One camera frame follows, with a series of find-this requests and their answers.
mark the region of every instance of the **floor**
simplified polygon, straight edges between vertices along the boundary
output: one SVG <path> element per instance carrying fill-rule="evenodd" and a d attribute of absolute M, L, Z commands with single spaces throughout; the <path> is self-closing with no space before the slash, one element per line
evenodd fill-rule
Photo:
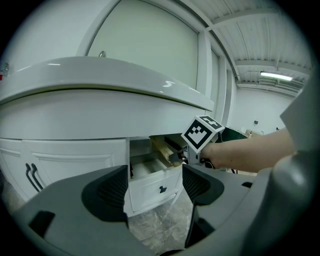
<path fill-rule="evenodd" d="M 242 175 L 256 175 L 239 171 Z M 1 198 L 9 213 L 13 213 L 24 204 L 24 200 L 14 188 L 5 181 Z M 168 201 L 145 213 L 128 218 L 129 229 L 132 234 L 148 247 L 155 255 L 171 250 L 182 250 L 189 231 L 193 205 L 185 190 L 172 204 Z"/>

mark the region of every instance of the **white countertop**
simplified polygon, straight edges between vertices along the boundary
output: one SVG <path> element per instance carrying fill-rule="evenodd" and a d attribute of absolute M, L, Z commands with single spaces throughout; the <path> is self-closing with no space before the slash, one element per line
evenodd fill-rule
<path fill-rule="evenodd" d="M 122 60 L 65 57 L 27 66 L 0 82 L 0 105 L 33 94 L 98 89 L 150 95 L 212 111 L 214 102 L 186 84 Z"/>

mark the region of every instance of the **black handle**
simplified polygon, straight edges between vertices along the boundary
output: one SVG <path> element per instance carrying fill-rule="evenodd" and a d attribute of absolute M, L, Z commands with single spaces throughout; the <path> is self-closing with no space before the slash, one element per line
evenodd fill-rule
<path fill-rule="evenodd" d="M 35 176 L 35 172 L 38 170 L 36 165 L 34 163 L 31 164 L 32 167 L 32 177 L 35 181 L 35 183 L 38 185 L 38 187 L 43 190 L 44 188 L 41 186 L 41 184 L 39 183 L 39 181 L 37 180 L 36 176 Z"/>
<path fill-rule="evenodd" d="M 26 163 L 25 166 L 26 166 L 26 171 L 25 171 L 26 177 L 28 178 L 29 182 L 30 182 L 31 185 L 34 187 L 34 189 L 39 192 L 39 189 L 36 187 L 36 185 L 34 184 L 34 182 L 33 182 L 33 181 L 31 180 L 31 178 L 29 177 L 29 174 L 28 174 L 28 173 L 29 173 L 29 171 L 31 170 L 30 165 Z"/>
<path fill-rule="evenodd" d="M 166 190 L 167 190 L 167 188 L 163 187 L 163 186 L 159 187 L 159 189 L 160 189 L 160 194 L 163 192 L 166 192 Z"/>

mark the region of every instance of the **ceiling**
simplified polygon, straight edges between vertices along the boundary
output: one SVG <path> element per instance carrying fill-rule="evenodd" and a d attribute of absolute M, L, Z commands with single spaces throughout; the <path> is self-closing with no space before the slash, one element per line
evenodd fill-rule
<path fill-rule="evenodd" d="M 312 69 L 303 35 L 267 0 L 190 0 L 209 19 L 237 74 L 240 87 L 297 95 Z M 293 77 L 291 82 L 265 79 L 260 72 Z"/>

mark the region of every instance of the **white cube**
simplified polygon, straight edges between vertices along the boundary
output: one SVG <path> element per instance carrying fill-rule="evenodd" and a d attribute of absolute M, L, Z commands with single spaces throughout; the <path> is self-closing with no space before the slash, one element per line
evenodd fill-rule
<path fill-rule="evenodd" d="M 196 115 L 181 136 L 195 153 L 199 153 L 215 135 L 218 135 L 224 129 L 225 127 L 212 117 Z"/>

